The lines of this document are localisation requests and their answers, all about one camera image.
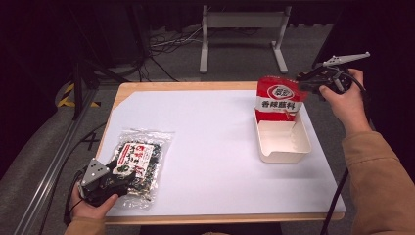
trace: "person's right hand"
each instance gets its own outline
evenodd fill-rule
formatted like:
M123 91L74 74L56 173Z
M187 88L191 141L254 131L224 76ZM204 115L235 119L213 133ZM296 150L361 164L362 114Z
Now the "person's right hand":
M363 85L363 71L354 69L348 71ZM319 90L332 106L333 114L342 122L346 135L372 130L364 113L360 89L355 83L344 94L337 94L324 85L320 86Z

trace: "red package label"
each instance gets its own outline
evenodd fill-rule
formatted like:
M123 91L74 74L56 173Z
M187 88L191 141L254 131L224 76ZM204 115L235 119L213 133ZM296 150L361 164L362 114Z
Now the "red package label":
M256 90L256 121L293 121L306 95L293 80L278 76L262 77Z

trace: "white paper sheet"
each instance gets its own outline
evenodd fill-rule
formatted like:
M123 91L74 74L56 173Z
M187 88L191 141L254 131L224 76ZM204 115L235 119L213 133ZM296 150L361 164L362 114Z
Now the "white paper sheet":
M99 161L124 128L174 131L156 201L108 216L326 212L337 184L305 107L312 151L297 164L259 158L254 90L135 92L112 112ZM339 199L335 212L345 212Z

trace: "hand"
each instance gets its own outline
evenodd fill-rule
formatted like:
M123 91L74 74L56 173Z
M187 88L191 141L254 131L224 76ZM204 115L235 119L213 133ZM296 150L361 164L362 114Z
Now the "hand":
M350 75L363 85L363 71L348 70ZM332 106L333 114L342 122L346 135L361 131L370 131L359 87L353 83L344 94L337 94L326 86L320 86L321 95Z
M100 207L96 208L94 206L89 205L85 201L81 201L82 199L79 196L79 190L77 188L77 184L75 184L72 189L72 196L70 198L71 204L73 206L76 203L80 201L81 202L73 208L72 215L77 216L77 217L102 219L106 216L110 208L113 207L117 199L118 199L118 194L113 194Z

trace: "clear plastic bag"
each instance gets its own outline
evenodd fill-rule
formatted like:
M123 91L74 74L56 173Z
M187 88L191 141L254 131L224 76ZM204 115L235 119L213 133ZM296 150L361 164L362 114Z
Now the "clear plastic bag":
M127 195L117 200L116 207L148 209L153 204L163 159L172 138L172 132L145 129L128 129L121 133L112 157L112 161L117 162L113 174L123 177L135 171L135 179Z

